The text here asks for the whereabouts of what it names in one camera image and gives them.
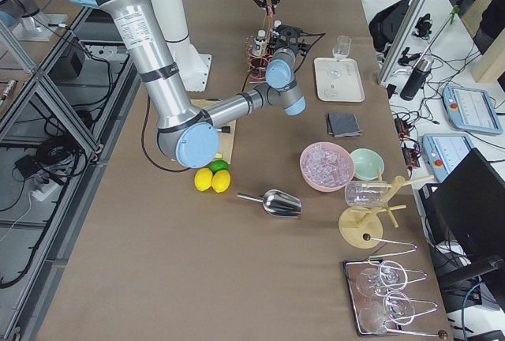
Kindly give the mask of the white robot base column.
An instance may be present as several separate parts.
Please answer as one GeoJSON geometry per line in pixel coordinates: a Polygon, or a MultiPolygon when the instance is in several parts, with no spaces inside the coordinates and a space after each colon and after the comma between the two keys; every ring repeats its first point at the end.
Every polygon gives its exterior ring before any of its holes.
{"type": "Polygon", "coordinates": [[[182,0],[151,0],[167,43],[188,92],[204,92],[211,55],[201,54],[191,43],[182,0]]]}

